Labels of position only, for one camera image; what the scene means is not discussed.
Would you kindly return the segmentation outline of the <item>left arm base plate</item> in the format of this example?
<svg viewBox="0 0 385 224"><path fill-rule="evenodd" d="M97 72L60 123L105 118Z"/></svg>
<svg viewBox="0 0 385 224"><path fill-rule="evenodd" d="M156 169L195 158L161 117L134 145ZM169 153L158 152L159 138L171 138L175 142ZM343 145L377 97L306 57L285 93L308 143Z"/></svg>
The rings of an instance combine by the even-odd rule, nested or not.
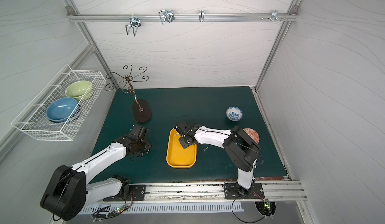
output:
<svg viewBox="0 0 385 224"><path fill-rule="evenodd" d="M104 202L117 202L117 201L143 201L146 185L139 184L125 184L117 195L104 198Z"/></svg>

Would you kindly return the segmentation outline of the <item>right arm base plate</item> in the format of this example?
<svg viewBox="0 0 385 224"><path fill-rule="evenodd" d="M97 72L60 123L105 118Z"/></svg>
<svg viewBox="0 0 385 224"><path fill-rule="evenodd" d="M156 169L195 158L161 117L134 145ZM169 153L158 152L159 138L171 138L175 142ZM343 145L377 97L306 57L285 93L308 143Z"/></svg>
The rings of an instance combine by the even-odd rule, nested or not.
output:
<svg viewBox="0 0 385 224"><path fill-rule="evenodd" d="M246 190L237 183L224 182L222 184L226 200L235 199L264 199L265 194L260 183L253 183L251 188Z"/></svg>

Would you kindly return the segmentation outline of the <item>yellow plastic storage box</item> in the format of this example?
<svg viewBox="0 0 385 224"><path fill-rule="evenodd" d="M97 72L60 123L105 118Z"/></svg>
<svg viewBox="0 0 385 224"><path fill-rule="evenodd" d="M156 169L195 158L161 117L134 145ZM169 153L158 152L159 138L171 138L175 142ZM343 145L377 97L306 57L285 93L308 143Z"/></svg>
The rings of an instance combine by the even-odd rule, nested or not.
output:
<svg viewBox="0 0 385 224"><path fill-rule="evenodd" d="M179 141L181 135L172 129L169 134L166 161L176 169L188 169L194 166L197 160L197 147L192 145L184 149Z"/></svg>

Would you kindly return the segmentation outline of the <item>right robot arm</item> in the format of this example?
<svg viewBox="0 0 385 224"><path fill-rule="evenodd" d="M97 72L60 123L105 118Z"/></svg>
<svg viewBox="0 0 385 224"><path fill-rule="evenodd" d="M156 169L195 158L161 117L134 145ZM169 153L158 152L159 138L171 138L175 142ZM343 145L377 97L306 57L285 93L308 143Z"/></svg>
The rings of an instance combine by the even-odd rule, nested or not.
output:
<svg viewBox="0 0 385 224"><path fill-rule="evenodd" d="M259 134L250 128L235 126L231 130L217 130L202 125L190 126L180 121L174 129L179 142L186 149L192 145L208 144L224 149L238 169L236 186L240 193L249 193L255 182L254 169L260 157Z"/></svg>

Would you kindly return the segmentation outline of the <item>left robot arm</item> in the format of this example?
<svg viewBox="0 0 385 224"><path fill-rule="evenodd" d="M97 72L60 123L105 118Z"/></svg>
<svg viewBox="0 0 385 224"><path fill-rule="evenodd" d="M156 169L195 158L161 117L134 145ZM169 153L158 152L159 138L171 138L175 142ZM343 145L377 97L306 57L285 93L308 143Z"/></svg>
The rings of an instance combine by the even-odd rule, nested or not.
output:
<svg viewBox="0 0 385 224"><path fill-rule="evenodd" d="M142 157L151 148L148 129L134 125L131 132L119 137L106 148L71 166L61 165L51 176L41 198L40 206L52 214L54 222L69 221L85 206L97 201L122 201L115 210L102 208L91 216L94 220L116 217L128 210L134 201L144 199L144 185L130 186L129 179L115 175L92 183L98 174L117 161L127 157Z"/></svg>

